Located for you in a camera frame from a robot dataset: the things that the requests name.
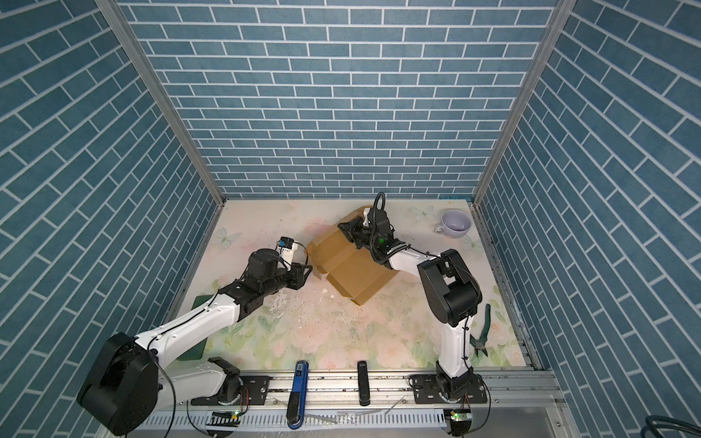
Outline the brown cardboard paper box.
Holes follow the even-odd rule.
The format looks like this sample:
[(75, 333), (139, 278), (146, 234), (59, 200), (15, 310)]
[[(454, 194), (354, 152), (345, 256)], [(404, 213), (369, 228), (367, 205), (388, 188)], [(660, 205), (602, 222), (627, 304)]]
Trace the brown cardboard paper box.
[(326, 278), (337, 291), (358, 306), (385, 287), (398, 271), (376, 264), (368, 249), (358, 249), (337, 224), (308, 245), (317, 278)]

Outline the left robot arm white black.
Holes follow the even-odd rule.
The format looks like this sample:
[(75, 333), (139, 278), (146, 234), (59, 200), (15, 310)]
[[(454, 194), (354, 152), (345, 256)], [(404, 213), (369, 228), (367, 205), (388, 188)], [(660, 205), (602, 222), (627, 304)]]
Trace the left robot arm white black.
[(154, 411), (209, 398), (244, 403), (240, 370), (219, 357), (178, 373), (167, 367), (200, 342), (233, 326), (260, 308), (266, 297), (302, 288), (312, 272), (272, 248), (252, 253), (241, 277), (219, 288), (201, 306), (160, 327), (103, 344), (76, 401), (116, 436), (126, 436)]

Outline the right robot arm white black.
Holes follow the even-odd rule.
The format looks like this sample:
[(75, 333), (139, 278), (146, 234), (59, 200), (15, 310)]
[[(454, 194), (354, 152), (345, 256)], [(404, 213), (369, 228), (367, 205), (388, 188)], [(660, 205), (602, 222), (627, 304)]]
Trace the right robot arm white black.
[(338, 228), (356, 248), (368, 250), (376, 264), (421, 280), (428, 306), (441, 323), (437, 388), (447, 401), (464, 399), (476, 381), (470, 354), (471, 324), (483, 299), (478, 281), (456, 250), (433, 254), (396, 238), (385, 204), (385, 193), (378, 193), (371, 207)]

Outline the lavender ceramic cup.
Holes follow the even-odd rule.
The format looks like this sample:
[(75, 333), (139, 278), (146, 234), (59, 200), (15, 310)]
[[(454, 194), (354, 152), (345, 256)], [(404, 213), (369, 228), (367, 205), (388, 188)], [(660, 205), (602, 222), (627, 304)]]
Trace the lavender ceramic cup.
[(447, 210), (441, 216), (440, 223), (434, 231), (452, 239), (460, 239), (467, 235), (472, 225), (473, 221), (467, 213), (460, 210)]

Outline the blue black handheld tool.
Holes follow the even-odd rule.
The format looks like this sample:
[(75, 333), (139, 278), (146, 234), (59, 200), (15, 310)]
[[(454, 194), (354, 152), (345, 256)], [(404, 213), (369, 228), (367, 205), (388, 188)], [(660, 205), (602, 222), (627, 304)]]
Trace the blue black handheld tool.
[(288, 428), (291, 430), (298, 430), (304, 423), (308, 379), (308, 361), (298, 361), (294, 370), (293, 383), (286, 411)]

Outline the black handheld stick device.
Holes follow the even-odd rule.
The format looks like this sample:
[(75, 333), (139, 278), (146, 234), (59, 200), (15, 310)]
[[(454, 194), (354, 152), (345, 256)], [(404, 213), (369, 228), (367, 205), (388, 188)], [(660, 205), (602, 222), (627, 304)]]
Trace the black handheld stick device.
[(369, 370), (366, 361), (357, 362), (357, 378), (358, 378), (358, 396), (359, 404), (362, 407), (371, 404), (371, 392), (369, 381)]

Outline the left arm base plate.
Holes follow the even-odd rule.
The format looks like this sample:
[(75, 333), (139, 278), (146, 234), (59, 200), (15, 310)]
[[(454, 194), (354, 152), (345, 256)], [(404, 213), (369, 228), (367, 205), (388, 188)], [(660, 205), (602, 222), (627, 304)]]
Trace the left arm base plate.
[(237, 392), (233, 401), (220, 401), (219, 395), (209, 397), (195, 398), (190, 401), (193, 406), (226, 406), (237, 405), (241, 406), (241, 392), (248, 393), (248, 402), (244, 406), (259, 406), (264, 405), (268, 397), (268, 388), (271, 377), (268, 375), (243, 375), (239, 377)]

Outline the left circuit board below rail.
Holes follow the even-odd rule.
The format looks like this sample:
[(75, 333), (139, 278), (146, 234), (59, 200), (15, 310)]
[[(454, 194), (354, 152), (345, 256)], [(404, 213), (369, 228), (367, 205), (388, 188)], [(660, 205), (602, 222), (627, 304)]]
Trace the left circuit board below rail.
[(226, 437), (240, 424), (239, 412), (215, 411), (206, 422), (206, 432), (211, 436)]

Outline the circuit board below rail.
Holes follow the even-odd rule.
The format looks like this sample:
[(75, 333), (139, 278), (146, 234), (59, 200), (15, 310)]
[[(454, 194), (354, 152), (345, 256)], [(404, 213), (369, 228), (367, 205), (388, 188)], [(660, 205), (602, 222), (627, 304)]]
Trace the circuit board below rail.
[(470, 432), (473, 423), (473, 414), (471, 410), (465, 409), (446, 409), (445, 416), (445, 431), (453, 437), (464, 437)]
[(206, 432), (211, 436), (226, 437), (240, 424), (239, 412), (215, 411), (206, 422)]

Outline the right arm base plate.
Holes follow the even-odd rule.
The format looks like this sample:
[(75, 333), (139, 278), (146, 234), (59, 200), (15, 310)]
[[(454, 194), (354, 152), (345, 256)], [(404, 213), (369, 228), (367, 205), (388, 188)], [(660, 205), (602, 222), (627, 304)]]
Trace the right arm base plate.
[(413, 374), (408, 383), (416, 404), (484, 404), (489, 401), (482, 376), (474, 372), (448, 380), (433, 373)]

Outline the right circuit board below rail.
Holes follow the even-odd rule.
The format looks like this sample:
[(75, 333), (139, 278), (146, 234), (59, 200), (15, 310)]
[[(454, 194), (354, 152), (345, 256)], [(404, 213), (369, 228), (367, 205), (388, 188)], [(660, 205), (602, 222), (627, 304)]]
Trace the right circuit board below rail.
[(446, 409), (445, 416), (445, 431), (453, 437), (464, 437), (470, 432), (473, 423), (473, 414), (471, 410), (465, 409)]

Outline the aluminium front rail frame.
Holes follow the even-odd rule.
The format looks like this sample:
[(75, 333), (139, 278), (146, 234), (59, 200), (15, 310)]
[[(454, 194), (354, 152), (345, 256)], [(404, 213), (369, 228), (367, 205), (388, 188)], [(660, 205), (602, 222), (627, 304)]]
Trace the aluminium front rail frame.
[(427, 370), (369, 372), (371, 404), (359, 404), (355, 370), (346, 372), (310, 372), (304, 423), (298, 430), (288, 428), (286, 411), (294, 372), (248, 372), (244, 375), (268, 375), (271, 381), (264, 405), (193, 406), (188, 401), (176, 408), (154, 411), (135, 430), (120, 437), (173, 437), (188, 431), (197, 437), (211, 436), (206, 422), (212, 412), (239, 412), (237, 433), (364, 432), (389, 429), (397, 431), (425, 429), (442, 437), (446, 409), (471, 410), (473, 423), (465, 437), (576, 437), (577, 429), (563, 392), (551, 372), (543, 370), (481, 370), (477, 374), (487, 388), (484, 404), (416, 404), (408, 378), (429, 374)]

